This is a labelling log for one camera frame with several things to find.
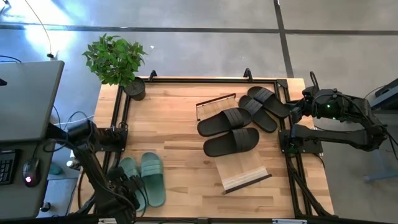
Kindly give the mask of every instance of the desk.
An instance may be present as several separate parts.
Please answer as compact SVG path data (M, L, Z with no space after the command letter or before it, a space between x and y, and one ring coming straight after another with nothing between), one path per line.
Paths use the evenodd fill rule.
M304 81L298 78L287 81L290 98L292 100L302 98ZM146 98L142 101L132 100L130 103L127 119L129 136L126 151L122 156L133 157L139 163L144 152L152 151L156 152L164 162L166 203L159 208L148 208L145 217L292 218L294 216L285 157L279 149L277 131L271 134L260 131L259 144L253 149L258 150L272 177L227 195L221 195L224 189L214 159L207 157L203 152L203 142L206 138L197 133L196 103L230 93L236 93L238 101L246 94L248 88L259 84L147 83L146 85ZM273 90L273 87L266 84L260 86ZM102 86L95 112L95 123L98 127L109 127L117 90L116 86ZM123 103L119 111L119 121L122 110ZM312 118L303 118L300 124L313 127ZM98 157L102 161L103 155L98 154ZM302 157L309 189L324 208L333 213L325 171L319 158L312 154L304 154ZM93 192L87 180L83 181L81 192L84 203ZM301 190L297 192L300 208L304 211ZM71 212L77 210L76 203L75 196Z

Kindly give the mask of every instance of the black slide sandal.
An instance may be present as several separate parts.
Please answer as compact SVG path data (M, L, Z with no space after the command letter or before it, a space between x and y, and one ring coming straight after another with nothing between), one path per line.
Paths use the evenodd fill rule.
M263 131L272 133L278 127L276 121L262 109L262 104L252 99L250 96L242 96L239 99L238 105L251 113L253 122Z
M262 103L262 106L278 118L286 118L290 111L286 106L279 101L275 93L263 88L261 86L254 86L248 90L248 95Z
M208 137L231 129L242 128L252 121L251 114L243 108L231 108L198 123L198 132Z
M247 152L257 146L259 139L259 131L256 128L234 129L228 134L205 141L203 150L209 157Z

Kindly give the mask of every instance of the computer mouse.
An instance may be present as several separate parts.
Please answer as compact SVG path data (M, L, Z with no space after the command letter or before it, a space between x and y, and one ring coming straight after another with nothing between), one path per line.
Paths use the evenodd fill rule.
M35 187L40 183L40 160L39 158L31 158L25 162L22 170L25 185L27 187Z

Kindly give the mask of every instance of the computer monitor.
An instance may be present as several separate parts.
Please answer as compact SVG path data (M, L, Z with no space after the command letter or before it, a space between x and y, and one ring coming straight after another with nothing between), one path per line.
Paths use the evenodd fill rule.
M0 79L0 143L45 136L63 61L3 63Z

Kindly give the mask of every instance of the green slide sandal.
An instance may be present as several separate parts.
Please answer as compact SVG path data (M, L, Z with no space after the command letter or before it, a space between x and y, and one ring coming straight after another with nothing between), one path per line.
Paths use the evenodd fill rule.
M146 152L141 157L141 177L148 193L148 204L159 207L166 201L163 165L157 154Z
M123 168L124 173L128 177L138 176L140 178L140 173L138 171L137 163L133 158L131 157L124 158L122 161L120 161L119 167ZM140 190L136 190L136 197L139 202L139 208L137 209L137 212L142 211L146 205L146 200L144 198L145 190L143 187Z

